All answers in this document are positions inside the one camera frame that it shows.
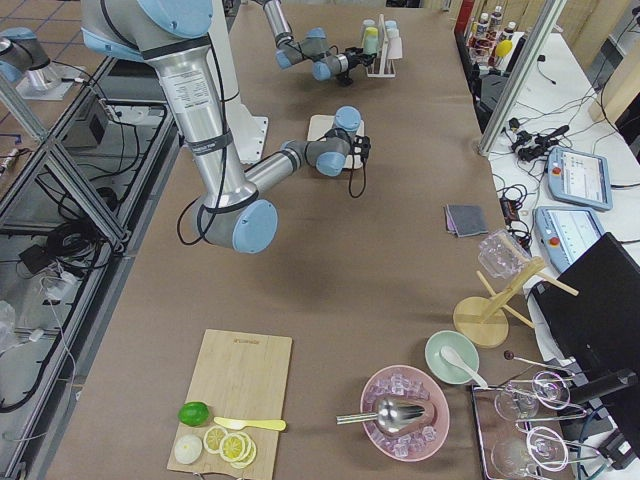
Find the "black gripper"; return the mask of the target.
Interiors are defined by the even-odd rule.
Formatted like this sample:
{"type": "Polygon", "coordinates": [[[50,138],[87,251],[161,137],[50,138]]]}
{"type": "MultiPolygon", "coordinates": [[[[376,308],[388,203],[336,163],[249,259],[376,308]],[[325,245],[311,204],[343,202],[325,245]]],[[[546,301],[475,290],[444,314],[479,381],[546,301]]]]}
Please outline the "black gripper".
{"type": "Polygon", "coordinates": [[[352,141],[351,157],[353,165],[365,165],[371,149],[370,138],[366,135],[356,135],[352,141]]]}
{"type": "Polygon", "coordinates": [[[347,70],[354,69],[359,65],[363,65],[365,68],[369,68],[373,65],[376,55],[375,54],[362,54],[362,47],[348,47],[345,49],[345,57],[347,59],[347,70]]]}

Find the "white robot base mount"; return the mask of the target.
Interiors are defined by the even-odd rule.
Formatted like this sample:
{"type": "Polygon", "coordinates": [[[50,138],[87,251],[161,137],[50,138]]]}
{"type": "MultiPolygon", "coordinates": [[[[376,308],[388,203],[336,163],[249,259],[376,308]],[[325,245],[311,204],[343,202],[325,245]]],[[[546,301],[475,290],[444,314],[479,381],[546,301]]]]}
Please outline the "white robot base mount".
{"type": "Polygon", "coordinates": [[[259,162],[264,150],[269,119],[266,116],[253,115],[239,98],[228,104],[227,119],[241,163],[252,165],[259,162]]]}

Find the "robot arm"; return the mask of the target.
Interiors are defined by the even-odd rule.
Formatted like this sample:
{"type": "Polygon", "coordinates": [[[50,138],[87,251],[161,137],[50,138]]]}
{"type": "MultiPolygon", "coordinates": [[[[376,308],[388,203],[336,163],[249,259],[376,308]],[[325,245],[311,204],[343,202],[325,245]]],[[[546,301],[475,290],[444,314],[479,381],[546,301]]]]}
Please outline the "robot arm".
{"type": "Polygon", "coordinates": [[[366,160],[368,137],[352,106],[339,108],[315,141],[288,141],[256,165],[243,168],[228,120],[218,53],[209,35],[210,1],[84,1],[85,45],[105,56],[151,66],[206,192],[186,207],[198,241],[237,252],[266,249],[278,227],[276,207],[264,193],[300,167],[335,177],[350,157],[366,160]]]}
{"type": "Polygon", "coordinates": [[[350,77],[353,69],[358,66],[369,67],[374,63],[377,54],[366,53],[362,47],[347,48],[343,52],[333,51],[325,31],[320,27],[309,30],[303,40],[296,40],[280,1],[258,1],[258,4],[262,6],[272,32],[276,46],[275,58],[281,69],[310,61],[315,80],[335,78],[341,85],[348,86],[353,82],[350,77]]]}

